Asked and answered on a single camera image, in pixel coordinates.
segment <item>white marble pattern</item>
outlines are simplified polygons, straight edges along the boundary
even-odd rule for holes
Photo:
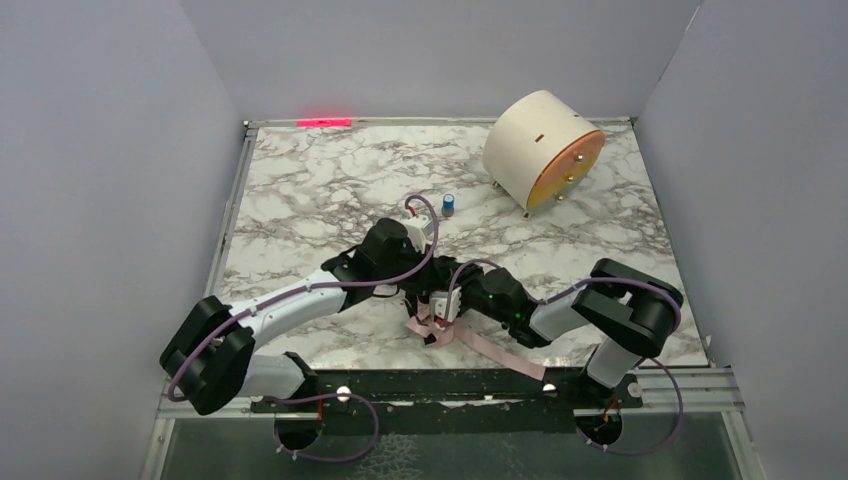
[[[530,220],[522,219],[518,204],[493,187],[483,169],[486,126],[263,128],[230,242],[222,297],[243,300],[295,282],[359,243],[380,217],[402,217],[403,199],[413,192],[437,208],[443,194],[456,196],[456,214],[441,223],[437,254],[491,258],[537,296],[587,276],[601,257],[682,290],[630,125],[599,126],[607,145],[594,168],[566,201]],[[461,342],[425,348],[404,327],[400,298],[371,299],[309,322],[261,352],[295,351],[313,368],[496,366]],[[461,321],[508,351],[549,366],[584,365],[603,339],[585,326],[548,347],[527,349],[475,312]],[[660,359],[706,364],[688,304]]]

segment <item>screw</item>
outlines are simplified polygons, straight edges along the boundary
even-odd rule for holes
[[[338,388],[338,390],[336,390],[336,393],[339,394],[339,396],[337,398],[340,402],[345,403],[348,400],[350,400],[350,397],[344,395],[345,393],[350,393],[349,388],[347,388],[345,386],[341,386],[341,387]]]
[[[630,394],[633,398],[639,398],[642,396],[642,385],[639,385],[636,382],[627,385],[627,393]]]

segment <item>metal leg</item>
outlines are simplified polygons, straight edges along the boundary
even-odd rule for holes
[[[748,434],[748,427],[745,425],[742,413],[722,412],[721,416],[724,419],[727,437],[730,439],[730,446],[736,456],[736,464],[739,466],[742,479],[765,480],[766,475],[763,466],[760,463],[759,456],[757,456],[757,451],[754,449],[751,436]]]
[[[174,433],[174,422],[173,418],[160,418],[153,424],[150,448],[147,449],[147,459],[144,461],[140,479],[156,480],[162,476],[165,459],[168,457],[168,446]]]

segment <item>pink fabric strip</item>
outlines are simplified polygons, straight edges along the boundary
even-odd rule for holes
[[[418,335],[425,338],[433,335],[436,338],[435,342],[427,345],[428,347],[441,347],[452,342],[454,338],[458,338],[462,343],[471,347],[472,350],[491,358],[506,368],[523,373],[539,381],[542,381],[545,377],[545,367],[542,365],[521,357],[516,357],[480,335],[477,335],[465,325],[454,323],[444,330],[439,329],[433,322],[432,317],[429,316],[428,310],[429,308],[426,305],[422,306],[422,304],[419,304],[418,318],[424,318],[424,320],[419,322],[418,318],[410,317],[409,321],[406,322],[407,328]]]

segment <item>gray wall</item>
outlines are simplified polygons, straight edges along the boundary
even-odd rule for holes
[[[241,124],[176,0],[0,2],[0,478],[134,478]]]
[[[848,469],[848,3],[706,0],[636,133],[769,478]]]
[[[244,118],[633,116],[700,0],[183,0]]]

